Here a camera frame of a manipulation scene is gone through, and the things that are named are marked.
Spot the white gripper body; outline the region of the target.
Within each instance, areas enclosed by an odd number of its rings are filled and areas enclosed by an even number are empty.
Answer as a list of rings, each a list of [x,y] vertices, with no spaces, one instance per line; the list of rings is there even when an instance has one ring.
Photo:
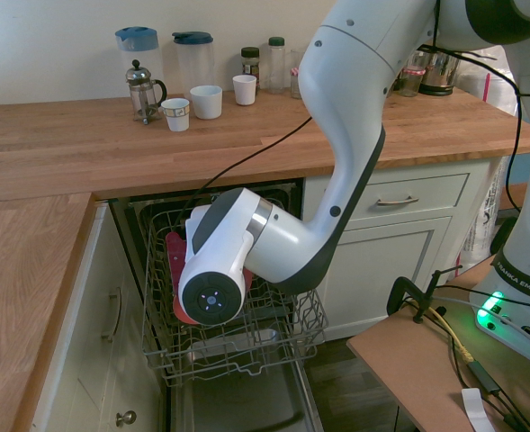
[[[201,218],[189,218],[185,221],[186,254],[194,255],[193,237],[201,222]]]

